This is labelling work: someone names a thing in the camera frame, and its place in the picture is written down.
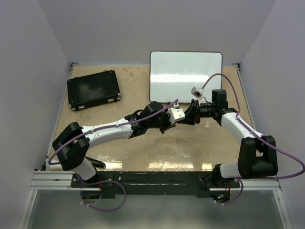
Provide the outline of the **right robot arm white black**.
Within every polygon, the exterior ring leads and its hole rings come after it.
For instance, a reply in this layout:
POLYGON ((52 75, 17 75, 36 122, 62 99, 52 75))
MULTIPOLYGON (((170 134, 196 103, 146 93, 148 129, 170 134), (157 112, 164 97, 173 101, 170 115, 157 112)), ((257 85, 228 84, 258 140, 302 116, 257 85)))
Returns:
POLYGON ((237 118, 237 111, 228 106, 226 90, 212 91, 210 103, 200 103, 192 100, 184 112, 185 118, 180 124, 199 124, 201 118, 213 118, 218 125, 228 130, 240 143, 238 160, 234 163, 217 164, 212 174, 205 178, 205 182, 213 183, 217 187, 224 187, 234 178, 264 178, 277 175, 278 164, 275 139, 268 135, 256 133, 248 124, 241 124, 237 118))

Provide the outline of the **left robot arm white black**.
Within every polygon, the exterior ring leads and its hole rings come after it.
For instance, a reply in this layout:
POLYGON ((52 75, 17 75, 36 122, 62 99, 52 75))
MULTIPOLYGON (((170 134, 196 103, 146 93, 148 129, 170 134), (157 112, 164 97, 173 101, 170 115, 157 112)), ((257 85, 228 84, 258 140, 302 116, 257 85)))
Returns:
POLYGON ((99 144, 118 139, 129 139, 146 133, 150 128, 161 132, 175 126, 185 118, 184 111, 174 103, 164 107, 153 101, 142 110, 105 125, 80 126, 77 122, 70 123, 53 141, 54 155, 57 164, 64 171, 78 174, 88 187, 98 184, 99 176, 95 161, 90 161, 86 153, 99 144))

